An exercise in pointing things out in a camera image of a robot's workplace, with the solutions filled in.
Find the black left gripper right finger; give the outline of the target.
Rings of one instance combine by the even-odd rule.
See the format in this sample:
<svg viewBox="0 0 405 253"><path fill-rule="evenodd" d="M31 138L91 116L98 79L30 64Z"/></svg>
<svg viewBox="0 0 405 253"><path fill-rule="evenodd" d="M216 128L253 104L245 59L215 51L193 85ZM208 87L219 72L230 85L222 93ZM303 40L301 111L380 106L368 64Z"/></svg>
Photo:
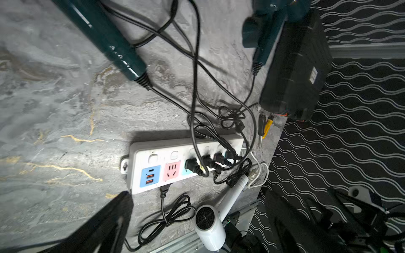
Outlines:
<svg viewBox="0 0 405 253"><path fill-rule="evenodd" d="M346 246L332 239L276 192L268 190L264 203L279 253L298 253L298 244L308 253L348 252Z"/></svg>

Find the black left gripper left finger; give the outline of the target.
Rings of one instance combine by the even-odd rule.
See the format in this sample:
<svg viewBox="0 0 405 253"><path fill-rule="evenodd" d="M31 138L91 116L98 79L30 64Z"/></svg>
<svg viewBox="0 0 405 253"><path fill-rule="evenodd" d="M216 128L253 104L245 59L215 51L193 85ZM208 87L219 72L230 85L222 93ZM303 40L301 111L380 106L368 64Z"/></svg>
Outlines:
<svg viewBox="0 0 405 253"><path fill-rule="evenodd" d="M44 253L120 253L129 228L134 203L123 191L77 231Z"/></svg>

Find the white multicolour power strip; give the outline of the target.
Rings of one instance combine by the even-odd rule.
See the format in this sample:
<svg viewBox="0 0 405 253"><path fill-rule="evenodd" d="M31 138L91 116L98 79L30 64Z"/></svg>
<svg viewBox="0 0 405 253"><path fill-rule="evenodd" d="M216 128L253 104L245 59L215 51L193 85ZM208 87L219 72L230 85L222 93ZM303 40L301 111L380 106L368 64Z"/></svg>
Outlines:
<svg viewBox="0 0 405 253"><path fill-rule="evenodd" d="M127 175L127 187L136 195L197 176L186 168L189 159L197 159L190 138L135 142L129 158L121 160L121 173Z"/></svg>

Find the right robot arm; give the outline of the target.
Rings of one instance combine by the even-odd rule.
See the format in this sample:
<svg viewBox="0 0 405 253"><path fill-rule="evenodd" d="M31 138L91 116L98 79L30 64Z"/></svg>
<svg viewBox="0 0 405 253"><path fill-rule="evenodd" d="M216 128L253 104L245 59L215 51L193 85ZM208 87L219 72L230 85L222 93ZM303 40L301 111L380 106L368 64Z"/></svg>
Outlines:
<svg viewBox="0 0 405 253"><path fill-rule="evenodd" d="M328 194L346 221L332 222L332 211L314 199L305 199L310 220L323 231L345 245L353 253L403 253L405 233L388 235L387 221L405 218L405 214L394 212L396 206L385 208L381 198L367 189L354 187L344 194L333 188Z"/></svg>

